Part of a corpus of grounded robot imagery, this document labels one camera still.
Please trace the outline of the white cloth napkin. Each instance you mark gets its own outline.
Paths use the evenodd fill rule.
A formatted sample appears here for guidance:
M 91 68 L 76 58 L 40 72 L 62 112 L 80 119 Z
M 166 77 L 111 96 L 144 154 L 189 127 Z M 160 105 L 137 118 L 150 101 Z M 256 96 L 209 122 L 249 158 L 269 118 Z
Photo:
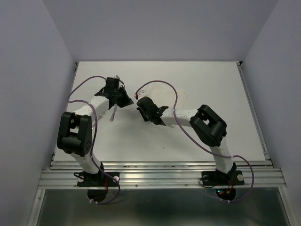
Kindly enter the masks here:
M 165 126 L 174 126 L 179 121 L 182 126 L 190 127 L 189 111 L 182 109 L 188 97 L 184 91 L 175 93 L 170 86 L 163 83 L 151 83 L 142 89 L 157 107 L 168 106 L 161 116 Z

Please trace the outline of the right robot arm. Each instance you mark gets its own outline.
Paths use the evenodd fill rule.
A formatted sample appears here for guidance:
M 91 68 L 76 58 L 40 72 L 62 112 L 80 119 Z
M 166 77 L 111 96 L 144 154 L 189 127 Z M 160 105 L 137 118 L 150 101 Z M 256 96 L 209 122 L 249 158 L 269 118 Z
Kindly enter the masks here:
M 162 126 L 178 125 L 182 131 L 184 126 L 190 127 L 200 141 L 210 148 L 206 152 L 213 155 L 216 168 L 215 171 L 203 175 L 206 186 L 232 183 L 237 168 L 227 147 L 227 124 L 209 106 L 201 105 L 193 110 L 175 110 L 168 106 L 157 107 L 149 97 L 139 98 L 137 106 L 144 121 Z

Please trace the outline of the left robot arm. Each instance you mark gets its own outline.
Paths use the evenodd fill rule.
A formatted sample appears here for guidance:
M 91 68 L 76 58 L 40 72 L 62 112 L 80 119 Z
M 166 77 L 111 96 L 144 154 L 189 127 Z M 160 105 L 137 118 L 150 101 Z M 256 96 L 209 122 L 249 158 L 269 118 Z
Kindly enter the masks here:
M 73 112 L 64 112 L 60 119 L 57 147 L 73 157 L 82 168 L 74 173 L 78 187 L 107 186 L 109 180 L 119 185 L 118 175 L 104 170 L 103 163 L 94 155 L 93 149 L 98 130 L 98 121 L 111 108 L 123 108 L 133 104 L 120 77 L 105 78 L 105 86 L 94 94 L 90 101 L 67 100 L 68 103 L 83 103 Z

